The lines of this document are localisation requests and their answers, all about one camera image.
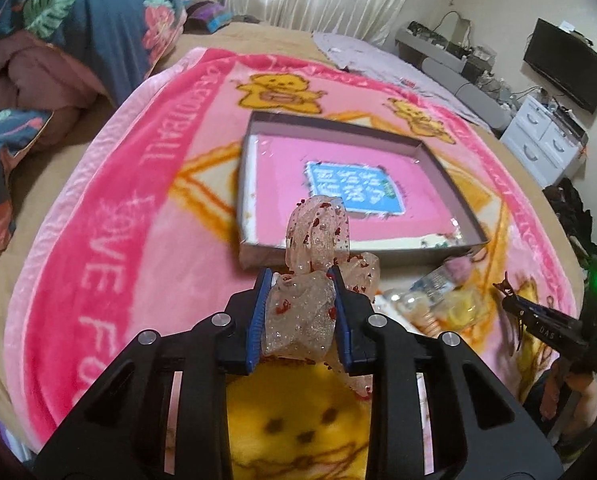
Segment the bag of yellow hair ties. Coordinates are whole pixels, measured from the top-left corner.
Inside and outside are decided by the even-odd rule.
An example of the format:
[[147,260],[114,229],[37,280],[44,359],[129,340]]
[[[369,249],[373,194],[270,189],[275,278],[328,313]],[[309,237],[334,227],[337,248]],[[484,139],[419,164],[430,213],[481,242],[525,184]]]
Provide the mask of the bag of yellow hair ties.
[[420,292],[411,290],[387,290],[383,297],[389,306],[428,337],[437,337],[448,330],[461,332],[476,324],[486,313],[481,296],[471,287],[449,292],[436,306],[432,306]]

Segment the pink teddy bear blanket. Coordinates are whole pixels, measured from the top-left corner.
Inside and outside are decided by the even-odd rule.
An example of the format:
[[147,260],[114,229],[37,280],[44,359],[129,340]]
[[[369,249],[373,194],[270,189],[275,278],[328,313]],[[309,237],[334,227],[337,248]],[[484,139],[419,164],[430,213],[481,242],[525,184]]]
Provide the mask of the pink teddy bear blanket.
[[[16,379],[38,455],[142,330],[163,336],[186,332],[225,310],[233,295],[253,288],[261,270],[274,274],[271,286],[288,272],[285,257],[282,266],[253,269],[242,268],[239,261],[242,141],[255,112],[350,122],[409,136],[433,153],[434,143],[455,144],[467,125],[447,108],[390,84],[285,56],[195,49],[141,84],[90,144],[44,220],[18,279],[27,318]],[[226,292],[227,274],[205,269],[212,304],[200,308],[193,321],[169,332],[139,325],[136,314],[144,309],[164,314],[173,306],[195,305],[195,292],[186,292],[168,276],[172,251],[184,232],[174,199],[191,193],[192,146],[231,130],[241,133],[236,261],[244,278],[234,292]],[[489,234],[481,227],[486,247]],[[476,266],[484,248],[432,264],[382,266],[379,261],[379,288],[370,302],[375,312],[425,336],[383,294],[410,290],[446,264],[460,281],[457,289],[475,289],[486,309],[476,324],[451,333],[519,402],[553,354],[541,342],[517,344],[504,333],[495,284],[508,278],[522,297],[537,298],[509,275],[479,286]],[[361,400],[323,363],[262,353],[251,374],[227,379],[230,479],[368,479],[371,406],[372,395]]]

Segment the sheer red-dotted ribbon bow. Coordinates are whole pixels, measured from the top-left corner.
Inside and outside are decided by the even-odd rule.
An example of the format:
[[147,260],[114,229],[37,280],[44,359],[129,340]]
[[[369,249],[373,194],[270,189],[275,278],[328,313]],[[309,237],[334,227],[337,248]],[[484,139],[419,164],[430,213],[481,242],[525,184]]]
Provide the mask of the sheer red-dotted ribbon bow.
[[338,197],[317,195],[299,202],[285,235],[285,266],[266,301],[262,353],[267,358],[323,363],[361,400],[372,394],[372,379],[351,377],[335,356],[335,285],[327,275],[337,266],[344,287],[375,299],[379,258],[349,249],[349,219]]

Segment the blue card of hairpins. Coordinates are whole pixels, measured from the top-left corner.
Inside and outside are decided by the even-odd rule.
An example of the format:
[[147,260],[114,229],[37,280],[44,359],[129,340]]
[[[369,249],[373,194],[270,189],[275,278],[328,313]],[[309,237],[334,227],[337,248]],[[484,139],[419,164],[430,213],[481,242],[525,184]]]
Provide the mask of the blue card of hairpins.
[[449,292],[453,292],[459,286],[460,281],[455,277],[455,273],[446,264],[443,264],[415,281],[410,290],[411,292],[420,292],[432,306],[436,306]]

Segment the black flat television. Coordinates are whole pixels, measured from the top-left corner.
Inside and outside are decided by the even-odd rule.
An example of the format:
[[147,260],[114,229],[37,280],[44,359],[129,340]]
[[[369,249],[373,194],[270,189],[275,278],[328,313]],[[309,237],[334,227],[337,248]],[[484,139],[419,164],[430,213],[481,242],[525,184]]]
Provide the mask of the black flat television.
[[583,110],[597,111],[597,52],[572,32],[538,18],[523,61]]

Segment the grey cardboard box tray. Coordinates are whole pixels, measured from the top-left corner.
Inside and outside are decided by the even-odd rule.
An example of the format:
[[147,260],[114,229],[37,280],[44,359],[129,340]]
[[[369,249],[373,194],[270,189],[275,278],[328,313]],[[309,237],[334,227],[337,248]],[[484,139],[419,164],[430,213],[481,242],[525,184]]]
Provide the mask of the grey cardboard box tray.
[[422,141],[335,120],[255,112],[242,141],[239,261],[282,266],[298,203],[337,198],[349,249],[382,266],[475,254],[488,237],[458,185]]

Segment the white drawer cabinet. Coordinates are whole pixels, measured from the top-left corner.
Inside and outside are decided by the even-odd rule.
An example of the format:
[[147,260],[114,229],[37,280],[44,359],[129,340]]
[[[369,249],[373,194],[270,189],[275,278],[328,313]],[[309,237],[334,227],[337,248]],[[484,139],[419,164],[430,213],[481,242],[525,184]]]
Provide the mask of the white drawer cabinet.
[[559,110],[527,96],[500,138],[541,188],[555,185],[587,161],[588,136],[572,129]]

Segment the lavender bed sheet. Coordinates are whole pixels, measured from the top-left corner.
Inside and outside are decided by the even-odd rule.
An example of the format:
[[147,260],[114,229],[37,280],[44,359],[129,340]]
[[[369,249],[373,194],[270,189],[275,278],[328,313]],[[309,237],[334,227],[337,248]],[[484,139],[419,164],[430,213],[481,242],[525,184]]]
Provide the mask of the lavender bed sheet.
[[313,32],[311,36],[317,48],[339,70],[410,90],[490,131],[489,125],[449,90],[398,56],[360,39],[332,32]]

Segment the grey curved bed footboard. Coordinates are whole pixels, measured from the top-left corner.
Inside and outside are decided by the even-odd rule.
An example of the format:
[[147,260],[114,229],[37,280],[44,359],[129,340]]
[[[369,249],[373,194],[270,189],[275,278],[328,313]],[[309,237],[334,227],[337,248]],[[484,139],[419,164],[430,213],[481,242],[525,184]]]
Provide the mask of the grey curved bed footboard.
[[398,29],[395,41],[399,58],[440,84],[494,133],[504,132],[512,120],[511,112],[462,75],[466,66],[465,58],[459,60],[442,46],[414,35],[405,27]]

